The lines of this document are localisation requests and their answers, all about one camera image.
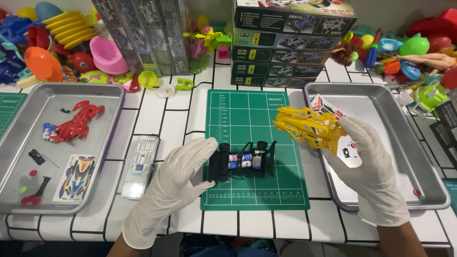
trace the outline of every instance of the gloved hand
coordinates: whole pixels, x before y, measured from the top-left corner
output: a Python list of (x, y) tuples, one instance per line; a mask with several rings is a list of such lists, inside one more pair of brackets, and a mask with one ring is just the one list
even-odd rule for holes
[(157, 227), (165, 218), (214, 187), (214, 181), (204, 181), (194, 187), (188, 187), (187, 183), (217, 147), (214, 138), (197, 138), (170, 152), (154, 174), (146, 193), (124, 220), (122, 234), (130, 247), (151, 247)]
[(408, 222), (408, 206), (397, 188), (392, 157), (376, 130), (354, 118), (340, 118), (338, 124), (356, 143), (362, 164), (348, 168), (330, 149), (321, 148), (321, 151), (344, 184), (357, 192), (359, 216), (378, 226), (400, 226)]

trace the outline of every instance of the cutting mat grid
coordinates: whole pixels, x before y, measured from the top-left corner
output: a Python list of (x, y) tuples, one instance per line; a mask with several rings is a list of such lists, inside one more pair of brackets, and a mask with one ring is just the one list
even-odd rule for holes
[(27, 94), (0, 93), (0, 138), (26, 98)]
[[(206, 137), (229, 143), (231, 151), (246, 143), (276, 140), (274, 177), (246, 178), (231, 170), (202, 195), (202, 210), (309, 209), (303, 169), (296, 141), (271, 121), (279, 107), (287, 106), (286, 92), (209, 90)], [(203, 177), (207, 179), (207, 164)]]

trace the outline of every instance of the metal tray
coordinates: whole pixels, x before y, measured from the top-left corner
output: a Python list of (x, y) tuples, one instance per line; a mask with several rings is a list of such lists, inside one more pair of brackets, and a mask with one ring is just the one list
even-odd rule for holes
[[(409, 210), (445, 209), (451, 198), (392, 92), (381, 84), (308, 83), (305, 103), (320, 94), (330, 104), (376, 128), (392, 156), (397, 186)], [(357, 193), (348, 188), (319, 152), (330, 195), (345, 211), (358, 211)], [(413, 190), (421, 192), (417, 197)]]
[[(95, 190), (99, 172), (102, 169), (121, 108), (124, 104), (124, 89), (115, 84), (92, 83), (40, 83), (31, 91), (21, 109), (0, 140), (0, 212), (23, 214), (74, 214), (89, 202)], [(84, 138), (73, 138), (68, 142), (53, 144), (43, 140), (43, 123), (62, 124), (69, 121), (76, 112), (69, 114), (61, 108), (72, 110), (76, 103), (89, 100), (90, 104), (104, 105), (89, 122), (89, 133)], [(40, 166), (28, 156), (36, 149), (48, 159)], [(93, 177), (82, 200), (74, 202), (53, 202), (71, 154), (97, 156)], [(34, 177), (31, 170), (37, 170)], [(21, 199), (34, 194), (40, 187), (43, 176), (51, 177), (41, 203), (21, 205)], [(27, 187), (19, 194), (19, 188)]]

